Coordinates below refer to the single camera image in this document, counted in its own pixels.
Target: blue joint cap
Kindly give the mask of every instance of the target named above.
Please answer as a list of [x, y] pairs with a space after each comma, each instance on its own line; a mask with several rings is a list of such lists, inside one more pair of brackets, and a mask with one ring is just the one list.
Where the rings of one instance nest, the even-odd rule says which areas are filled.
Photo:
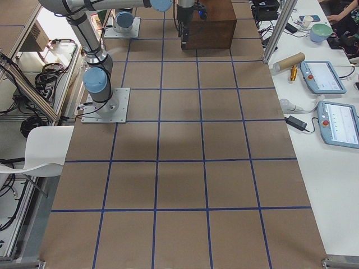
[[173, 0], [150, 0], [152, 7], [159, 12], [166, 12], [172, 7]]
[[134, 17], [130, 12], [121, 11], [116, 15], [116, 22], [120, 27], [129, 28], [134, 22]]
[[93, 94], [98, 94], [106, 88], [107, 79], [106, 72], [99, 67], [90, 68], [82, 77], [87, 91]]

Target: metal bracket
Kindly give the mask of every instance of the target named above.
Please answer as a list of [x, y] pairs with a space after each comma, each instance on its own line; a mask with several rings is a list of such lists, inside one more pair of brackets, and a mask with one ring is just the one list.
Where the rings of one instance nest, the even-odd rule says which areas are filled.
[[[112, 25], [113, 18], [108, 19], [107, 25]], [[139, 38], [140, 33], [140, 22], [141, 18], [135, 17], [134, 22], [132, 24], [132, 29], [126, 33], [118, 33], [112, 27], [107, 28], [105, 31], [104, 38], [105, 39], [137, 39]]]
[[358, 263], [334, 262], [329, 259], [324, 259], [321, 264], [324, 269], [359, 269]]
[[[94, 107], [92, 105], [86, 106], [85, 113], [91, 113], [82, 116], [82, 123], [125, 123], [127, 118], [128, 101], [130, 99], [130, 88], [113, 88], [113, 96], [118, 99], [118, 109], [111, 114], [108, 118], [103, 118], [98, 113], [93, 112]], [[86, 102], [92, 102], [92, 98], [88, 95]]]

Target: white table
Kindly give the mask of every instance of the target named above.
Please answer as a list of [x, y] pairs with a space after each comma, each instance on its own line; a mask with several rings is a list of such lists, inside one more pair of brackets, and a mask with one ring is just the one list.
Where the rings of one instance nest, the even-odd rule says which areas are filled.
[[[289, 23], [295, 25], [299, 15], [319, 15], [321, 22], [327, 22], [317, 0], [298, 0], [297, 12], [292, 13]], [[273, 63], [298, 52], [306, 55], [307, 61], [331, 61], [340, 76], [350, 73], [349, 60], [341, 50], [331, 50], [326, 41], [314, 43], [309, 36], [295, 38], [283, 33], [278, 50], [272, 55]], [[359, 70], [343, 80], [347, 89], [344, 95], [326, 95], [325, 100], [352, 104], [359, 112], [359, 90], [355, 88]], [[289, 81], [290, 70], [275, 73], [273, 81], [279, 99], [286, 98], [292, 103], [311, 110], [316, 95], [307, 88], [302, 73], [298, 70], [295, 82]], [[317, 113], [293, 115], [308, 123], [312, 130], [311, 118]], [[359, 256], [359, 150], [326, 145], [316, 124], [314, 134], [305, 134], [288, 126], [316, 222], [329, 255]]]

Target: smartphone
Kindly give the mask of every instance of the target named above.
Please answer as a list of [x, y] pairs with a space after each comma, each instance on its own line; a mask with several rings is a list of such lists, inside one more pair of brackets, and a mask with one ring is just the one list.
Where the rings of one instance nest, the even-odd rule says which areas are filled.
[[[318, 15], [307, 15], [307, 16], [311, 16], [312, 18], [313, 18], [313, 22], [315, 22], [315, 21], [320, 21], [320, 17], [318, 16]], [[303, 21], [303, 18], [304, 18], [305, 16], [299, 16], [299, 19], [301, 20], [301, 21]]]

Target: touchscreen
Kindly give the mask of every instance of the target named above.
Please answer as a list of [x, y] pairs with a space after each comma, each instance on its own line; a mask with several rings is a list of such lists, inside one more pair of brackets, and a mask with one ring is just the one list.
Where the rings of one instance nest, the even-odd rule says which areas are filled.
[[320, 91], [338, 91], [341, 86], [327, 63], [307, 63]]
[[325, 105], [328, 112], [332, 140], [358, 145], [358, 131], [355, 123], [356, 115], [349, 106]]

